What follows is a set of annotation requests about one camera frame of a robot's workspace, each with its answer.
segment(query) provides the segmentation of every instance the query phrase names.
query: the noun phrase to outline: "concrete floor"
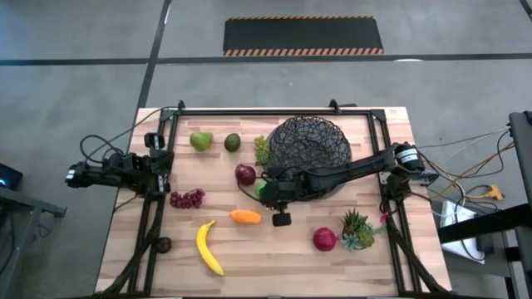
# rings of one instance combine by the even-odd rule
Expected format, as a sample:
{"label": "concrete floor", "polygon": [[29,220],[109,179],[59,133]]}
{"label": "concrete floor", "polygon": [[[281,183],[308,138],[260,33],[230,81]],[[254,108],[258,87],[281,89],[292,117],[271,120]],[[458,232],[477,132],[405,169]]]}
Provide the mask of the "concrete floor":
{"label": "concrete floor", "polygon": [[[162,0],[2,0],[0,59],[148,57]],[[221,56],[231,16],[372,14],[387,54],[532,52],[532,22],[517,0],[175,0],[160,56]],[[116,190],[69,189],[70,164],[87,134],[111,137],[133,121],[145,66],[0,67],[0,161],[24,174],[22,191],[68,206],[38,238],[17,298],[92,293]],[[148,107],[323,106],[332,98],[360,106],[406,106],[419,145],[497,130],[512,111],[531,110],[532,61],[431,61],[157,66]],[[116,142],[125,148],[128,138]],[[442,161],[456,147],[426,150]],[[460,171],[495,151],[495,139],[457,155]],[[493,163],[487,170],[497,169]],[[505,171],[465,182],[498,184],[508,208],[525,202],[515,153]],[[497,277],[456,272],[460,294],[505,297]]]}

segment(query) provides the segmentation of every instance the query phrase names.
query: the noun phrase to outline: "small green grapes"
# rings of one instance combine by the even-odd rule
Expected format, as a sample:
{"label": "small green grapes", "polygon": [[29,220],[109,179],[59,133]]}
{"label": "small green grapes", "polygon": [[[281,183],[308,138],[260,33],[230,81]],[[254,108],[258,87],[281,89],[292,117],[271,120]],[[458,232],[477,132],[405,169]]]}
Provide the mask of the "small green grapes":
{"label": "small green grapes", "polygon": [[257,165],[265,165],[269,162],[269,149],[268,143],[264,139],[263,135],[254,139],[255,144],[255,157],[257,158]]}

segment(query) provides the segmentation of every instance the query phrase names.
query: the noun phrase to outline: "wooden table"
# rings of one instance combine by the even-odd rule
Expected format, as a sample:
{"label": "wooden table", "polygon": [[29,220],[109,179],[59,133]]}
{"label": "wooden table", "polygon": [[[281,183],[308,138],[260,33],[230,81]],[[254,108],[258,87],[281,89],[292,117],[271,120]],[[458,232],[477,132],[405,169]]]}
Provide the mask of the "wooden table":
{"label": "wooden table", "polygon": [[[392,142],[414,142],[406,108],[383,108]],[[153,109],[141,109],[137,121]],[[159,113],[136,127],[131,152],[147,154],[143,136],[156,132]],[[368,124],[361,116],[325,116],[342,128],[349,140],[353,159],[372,155]],[[390,248],[386,234],[376,236],[372,247],[349,252],[341,244],[331,252],[319,252],[313,246],[313,232],[320,227],[342,231],[340,217],[349,208],[369,216],[378,226],[381,201],[377,177],[371,175],[348,182],[337,194],[323,201],[292,203],[292,225],[275,228],[272,213],[239,192],[234,178],[237,164],[254,165],[254,143],[258,135],[267,136],[287,117],[284,116],[191,116],[179,118],[175,139],[175,160],[170,176],[172,190],[205,190],[200,209],[176,209],[167,202],[161,237],[173,240],[173,248],[157,255],[152,296],[377,296],[396,295]],[[210,131],[214,142],[209,151],[196,152],[189,144],[195,131]],[[377,130],[380,148],[382,135]],[[242,145],[237,153],[224,149],[224,139],[238,133]],[[116,204],[134,194],[122,189]],[[435,279],[451,289],[441,252],[430,204],[416,197],[405,201],[416,254]],[[245,208],[260,212],[260,225],[233,222],[229,212]],[[112,219],[106,250],[96,290],[108,287],[132,256],[135,246],[142,199],[118,210]],[[211,252],[222,265],[225,276],[212,273],[201,259],[195,245],[198,228],[216,220],[208,235]],[[401,253],[403,273],[410,285],[406,258]],[[144,281],[145,263],[140,282]]]}

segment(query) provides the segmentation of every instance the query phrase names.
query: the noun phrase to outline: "yellow striped border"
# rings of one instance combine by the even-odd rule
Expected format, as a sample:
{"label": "yellow striped border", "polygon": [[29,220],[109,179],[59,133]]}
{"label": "yellow striped border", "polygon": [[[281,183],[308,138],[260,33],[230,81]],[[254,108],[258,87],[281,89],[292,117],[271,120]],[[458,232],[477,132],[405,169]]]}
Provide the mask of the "yellow striped border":
{"label": "yellow striped border", "polygon": [[228,17],[227,21],[241,20],[312,20],[312,19],[339,19],[339,18],[373,18],[373,16],[276,16],[276,17]]}
{"label": "yellow striped border", "polygon": [[313,48],[313,49],[240,49],[224,51],[224,56],[321,56],[321,55],[381,55],[384,49],[373,48]]}

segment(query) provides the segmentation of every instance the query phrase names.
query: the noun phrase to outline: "potted succulent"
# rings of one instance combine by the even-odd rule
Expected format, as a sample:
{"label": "potted succulent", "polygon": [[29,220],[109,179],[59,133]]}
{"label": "potted succulent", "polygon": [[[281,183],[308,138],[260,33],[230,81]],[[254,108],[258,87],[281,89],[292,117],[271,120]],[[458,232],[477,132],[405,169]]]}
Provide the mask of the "potted succulent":
{"label": "potted succulent", "polygon": [[342,245],[350,252],[368,248],[375,242],[374,235],[382,232],[385,227],[373,229],[373,226],[367,222],[367,216],[359,212],[348,210],[342,220]]}

